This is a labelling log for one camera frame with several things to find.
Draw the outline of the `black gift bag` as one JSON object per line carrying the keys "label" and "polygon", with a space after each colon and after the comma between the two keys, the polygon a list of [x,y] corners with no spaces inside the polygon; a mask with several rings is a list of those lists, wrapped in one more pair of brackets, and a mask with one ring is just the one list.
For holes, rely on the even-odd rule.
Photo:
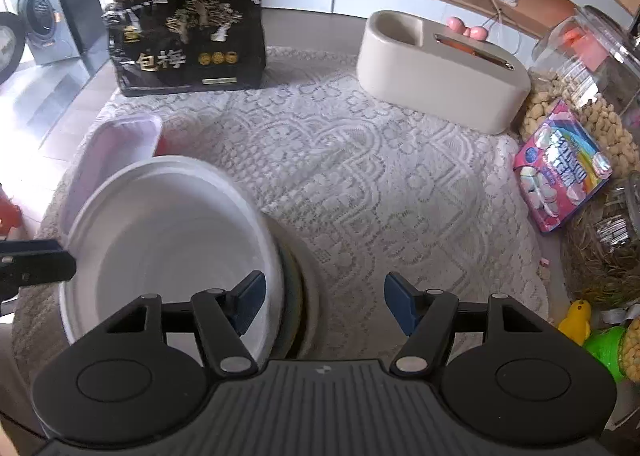
{"label": "black gift bag", "polygon": [[102,19],[126,97],[262,84],[262,0],[115,1]]}

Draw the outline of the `clear jar with peanuts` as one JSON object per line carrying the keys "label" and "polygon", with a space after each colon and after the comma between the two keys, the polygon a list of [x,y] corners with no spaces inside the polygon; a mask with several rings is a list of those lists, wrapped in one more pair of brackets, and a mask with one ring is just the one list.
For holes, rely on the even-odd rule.
{"label": "clear jar with peanuts", "polygon": [[515,120],[526,141],[563,100],[600,145],[613,176],[639,170],[639,40],[597,8],[578,7],[536,43],[532,90]]}

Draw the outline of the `pink round toy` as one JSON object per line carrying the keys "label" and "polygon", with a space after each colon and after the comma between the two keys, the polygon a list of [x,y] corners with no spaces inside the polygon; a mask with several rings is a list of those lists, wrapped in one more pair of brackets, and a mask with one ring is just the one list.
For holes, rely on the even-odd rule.
{"label": "pink round toy", "polygon": [[446,25],[450,29],[450,31],[458,35],[462,35],[462,36],[477,40],[478,42],[486,42],[488,38],[488,31],[484,26],[468,27],[457,16],[450,16],[447,19]]}

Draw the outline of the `clear jar with dried goods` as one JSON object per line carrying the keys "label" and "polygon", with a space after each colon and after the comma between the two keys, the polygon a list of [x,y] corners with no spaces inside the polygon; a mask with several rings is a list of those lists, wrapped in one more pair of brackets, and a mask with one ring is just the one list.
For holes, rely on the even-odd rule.
{"label": "clear jar with dried goods", "polygon": [[639,175],[604,187],[563,227],[565,286],[601,311],[639,298]]}

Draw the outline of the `pink marshmallow packet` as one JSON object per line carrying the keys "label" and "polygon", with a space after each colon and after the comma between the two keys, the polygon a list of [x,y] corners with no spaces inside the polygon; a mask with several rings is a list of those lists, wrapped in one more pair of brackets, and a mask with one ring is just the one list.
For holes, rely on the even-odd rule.
{"label": "pink marshmallow packet", "polygon": [[542,234],[577,213],[613,172],[599,144],[561,99],[515,155],[513,170]]}

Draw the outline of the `white rectangular tray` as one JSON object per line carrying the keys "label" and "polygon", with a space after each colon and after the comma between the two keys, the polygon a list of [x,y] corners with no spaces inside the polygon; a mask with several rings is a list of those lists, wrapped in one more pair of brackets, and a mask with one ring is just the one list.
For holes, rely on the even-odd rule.
{"label": "white rectangular tray", "polygon": [[152,158],[160,146],[163,120],[138,114],[105,120],[91,135],[74,171],[60,212],[58,226],[64,237],[89,197],[116,172]]}

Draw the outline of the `cream tissue box holder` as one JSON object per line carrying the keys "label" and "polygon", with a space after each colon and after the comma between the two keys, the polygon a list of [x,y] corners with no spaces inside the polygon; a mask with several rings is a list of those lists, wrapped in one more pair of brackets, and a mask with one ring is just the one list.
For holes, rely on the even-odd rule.
{"label": "cream tissue box holder", "polygon": [[397,11],[369,16],[357,77],[378,100],[486,135],[510,127],[532,88],[525,66],[506,50]]}

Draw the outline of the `green toy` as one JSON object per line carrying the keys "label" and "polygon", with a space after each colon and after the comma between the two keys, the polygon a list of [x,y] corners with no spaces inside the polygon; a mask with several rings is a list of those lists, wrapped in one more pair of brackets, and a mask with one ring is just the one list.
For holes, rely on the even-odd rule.
{"label": "green toy", "polygon": [[593,332],[584,348],[601,362],[616,382],[639,384],[639,338],[625,326]]}

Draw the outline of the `white round bowl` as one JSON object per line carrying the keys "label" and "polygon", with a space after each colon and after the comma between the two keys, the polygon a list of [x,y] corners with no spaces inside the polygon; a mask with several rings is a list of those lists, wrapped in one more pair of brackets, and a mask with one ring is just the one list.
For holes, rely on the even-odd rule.
{"label": "white round bowl", "polygon": [[142,295],[186,301],[258,270],[265,300],[241,339],[257,363],[268,358],[283,307],[277,247],[250,198],[206,161],[157,156],[119,170],[82,206],[65,247],[76,260],[58,290],[68,342]]}

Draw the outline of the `washing machine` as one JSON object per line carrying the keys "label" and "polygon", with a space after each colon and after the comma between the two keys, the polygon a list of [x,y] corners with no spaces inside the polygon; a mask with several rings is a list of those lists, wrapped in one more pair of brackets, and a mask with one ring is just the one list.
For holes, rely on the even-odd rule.
{"label": "washing machine", "polygon": [[25,29],[26,46],[38,65],[80,54],[61,0],[3,0]]}

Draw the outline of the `yellow duck toy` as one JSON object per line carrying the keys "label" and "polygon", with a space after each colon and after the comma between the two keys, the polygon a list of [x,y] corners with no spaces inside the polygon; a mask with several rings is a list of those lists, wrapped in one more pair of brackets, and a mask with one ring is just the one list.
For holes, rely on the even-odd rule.
{"label": "yellow duck toy", "polygon": [[591,306],[586,300],[574,301],[558,325],[559,331],[578,346],[582,346],[591,335]]}

